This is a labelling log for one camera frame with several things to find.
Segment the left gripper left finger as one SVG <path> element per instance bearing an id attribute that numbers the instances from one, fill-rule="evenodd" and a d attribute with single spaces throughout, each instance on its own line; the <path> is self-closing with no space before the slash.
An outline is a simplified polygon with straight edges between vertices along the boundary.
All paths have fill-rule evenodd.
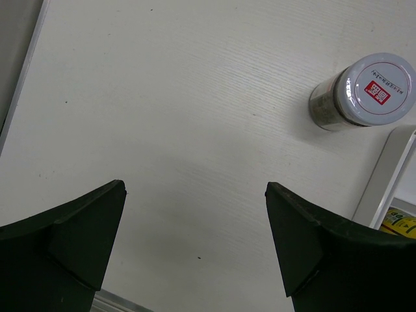
<path id="1" fill-rule="evenodd" d="M 89 311 L 101 290 L 126 198 L 113 180 L 1 227 L 2 311 Z"/>

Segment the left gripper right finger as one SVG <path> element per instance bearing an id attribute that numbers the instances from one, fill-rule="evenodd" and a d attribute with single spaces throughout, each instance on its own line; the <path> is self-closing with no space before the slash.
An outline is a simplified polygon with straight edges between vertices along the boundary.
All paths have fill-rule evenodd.
<path id="1" fill-rule="evenodd" d="M 414 311 L 415 241 L 355 223 L 277 182 L 266 208 L 295 311 Z"/>

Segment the small yellow bottle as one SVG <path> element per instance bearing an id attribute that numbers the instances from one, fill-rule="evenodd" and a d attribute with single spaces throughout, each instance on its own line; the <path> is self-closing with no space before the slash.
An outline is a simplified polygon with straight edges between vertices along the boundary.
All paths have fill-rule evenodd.
<path id="1" fill-rule="evenodd" d="M 416 219 L 400 209 L 390 208 L 380 226 L 380 231 L 410 239 L 416 238 Z"/>

